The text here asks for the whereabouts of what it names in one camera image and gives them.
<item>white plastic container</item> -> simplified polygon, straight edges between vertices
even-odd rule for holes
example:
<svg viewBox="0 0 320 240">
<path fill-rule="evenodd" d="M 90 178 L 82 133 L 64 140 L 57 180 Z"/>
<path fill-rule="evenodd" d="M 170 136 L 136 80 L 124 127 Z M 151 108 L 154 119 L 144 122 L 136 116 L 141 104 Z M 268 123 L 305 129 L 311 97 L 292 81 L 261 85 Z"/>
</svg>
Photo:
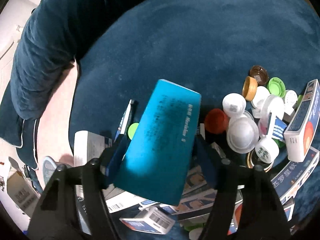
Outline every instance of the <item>white plastic container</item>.
<svg viewBox="0 0 320 240">
<path fill-rule="evenodd" d="M 284 116 L 284 102 L 281 97 L 270 95 L 266 99 L 261 109 L 261 124 L 268 127 L 269 114 L 274 113 L 281 120 Z"/>
<path fill-rule="evenodd" d="M 222 101 L 223 111 L 229 117 L 240 117 L 244 113 L 245 106 L 244 97 L 237 93 L 226 95 Z"/>
<path fill-rule="evenodd" d="M 283 97 L 283 102 L 285 106 L 288 107 L 293 107 L 298 101 L 298 95 L 296 92 L 293 90 L 286 90 L 284 97 Z"/>
<path fill-rule="evenodd" d="M 263 86 L 257 87 L 257 92 L 251 101 L 251 105 L 256 109 L 262 109 L 263 102 L 267 99 L 269 95 L 270 92 L 267 88 Z"/>
<path fill-rule="evenodd" d="M 255 146 L 255 152 L 263 162 L 272 163 L 279 155 L 279 147 L 273 139 L 264 137 Z"/>
<path fill-rule="evenodd" d="M 256 123 L 249 118 L 238 118 L 229 126 L 227 142 L 237 153 L 250 152 L 259 140 L 259 130 Z"/>
</svg>

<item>brown bottle cap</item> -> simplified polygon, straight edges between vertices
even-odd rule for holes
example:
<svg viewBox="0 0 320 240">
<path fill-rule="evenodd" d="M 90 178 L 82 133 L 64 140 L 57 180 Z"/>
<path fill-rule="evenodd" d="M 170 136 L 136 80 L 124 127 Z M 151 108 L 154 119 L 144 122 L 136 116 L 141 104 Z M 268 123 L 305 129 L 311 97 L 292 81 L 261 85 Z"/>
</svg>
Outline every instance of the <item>brown bottle cap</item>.
<svg viewBox="0 0 320 240">
<path fill-rule="evenodd" d="M 249 71 L 249 75 L 255 78 L 259 86 L 264 86 L 269 81 L 268 72 L 259 65 L 253 66 Z"/>
<path fill-rule="evenodd" d="M 252 101 L 257 92 L 258 83 L 255 78 L 247 76 L 245 78 L 243 88 L 242 88 L 242 96 L 247 101 Z"/>
</svg>

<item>blue cushion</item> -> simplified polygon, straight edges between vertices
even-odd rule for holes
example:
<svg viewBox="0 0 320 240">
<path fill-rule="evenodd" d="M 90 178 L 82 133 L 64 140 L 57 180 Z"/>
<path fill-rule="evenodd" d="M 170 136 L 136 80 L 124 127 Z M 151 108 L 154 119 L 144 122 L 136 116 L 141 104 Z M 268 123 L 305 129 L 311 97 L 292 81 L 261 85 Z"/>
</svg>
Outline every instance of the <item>blue cushion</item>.
<svg viewBox="0 0 320 240">
<path fill-rule="evenodd" d="M 0 105 L 0 138 L 11 145 L 21 148 L 23 119 L 15 111 L 8 83 Z"/>
<path fill-rule="evenodd" d="M 130 99 L 139 102 L 139 122 L 161 78 L 202 95 L 200 121 L 221 108 L 228 93 L 241 93 L 256 64 L 300 94 L 318 77 L 319 35 L 319 17 L 304 0 L 146 0 L 120 17 L 80 61 L 70 144 L 78 130 L 114 137 Z M 244 155 L 232 152 L 225 137 L 207 139 L 240 163 Z M 313 146 L 320 148 L 319 132 Z M 306 183 L 316 184 L 316 176 Z M 299 203 L 310 205 L 302 210 L 311 209 L 318 196 L 298 193 Z"/>
<path fill-rule="evenodd" d="M 13 105 L 24 119 L 39 118 L 63 67 L 80 59 L 126 10 L 143 0 L 41 0 L 14 55 Z"/>
</svg>

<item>teal cardboard box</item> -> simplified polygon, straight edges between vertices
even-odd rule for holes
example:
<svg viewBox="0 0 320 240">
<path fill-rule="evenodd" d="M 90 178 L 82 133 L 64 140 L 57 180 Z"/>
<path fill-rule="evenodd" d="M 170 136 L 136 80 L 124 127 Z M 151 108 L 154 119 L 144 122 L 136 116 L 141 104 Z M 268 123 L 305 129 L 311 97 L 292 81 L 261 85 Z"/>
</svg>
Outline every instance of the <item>teal cardboard box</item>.
<svg viewBox="0 0 320 240">
<path fill-rule="evenodd" d="M 146 199 L 178 205 L 196 135 L 201 95 L 159 80 L 114 184 Z"/>
</svg>

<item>barcode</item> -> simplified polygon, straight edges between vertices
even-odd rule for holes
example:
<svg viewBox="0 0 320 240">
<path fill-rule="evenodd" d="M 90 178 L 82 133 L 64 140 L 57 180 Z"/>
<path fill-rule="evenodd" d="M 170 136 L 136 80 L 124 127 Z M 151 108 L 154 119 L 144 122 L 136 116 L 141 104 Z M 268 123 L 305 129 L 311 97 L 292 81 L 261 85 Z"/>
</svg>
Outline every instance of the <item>barcode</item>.
<svg viewBox="0 0 320 240">
<path fill-rule="evenodd" d="M 261 82 L 261 77 L 260 77 L 260 76 L 256 75 L 256 76 L 253 76 L 253 77 L 255 78 L 255 80 L 256 80 L 257 82 Z"/>
<path fill-rule="evenodd" d="M 33 203 L 33 201 L 36 200 L 36 195 L 33 195 L 30 199 L 28 199 L 23 205 L 22 205 L 22 210 L 25 210 L 26 208 L 28 208 L 28 206 L 31 205 L 31 203 Z"/>
<path fill-rule="evenodd" d="M 26 191 L 24 188 L 20 190 L 16 195 L 14 195 L 19 203 L 22 203 L 26 200 L 28 196 L 30 196 L 30 192 Z"/>
<path fill-rule="evenodd" d="M 160 225 L 163 228 L 168 228 L 170 225 L 168 222 L 164 221 L 160 217 L 158 217 L 156 214 L 152 213 L 151 216 L 149 217 L 152 221 L 156 222 L 158 225 Z"/>
<path fill-rule="evenodd" d="M 230 111 L 231 112 L 236 112 L 238 110 L 238 106 L 236 105 L 230 105 Z"/>
<path fill-rule="evenodd" d="M 118 204 L 115 204 L 113 206 L 108 206 L 108 209 L 109 211 L 113 211 L 113 210 L 116 210 L 116 209 L 119 209 L 119 208 L 122 208 L 124 207 L 122 203 L 118 203 Z"/>
</svg>

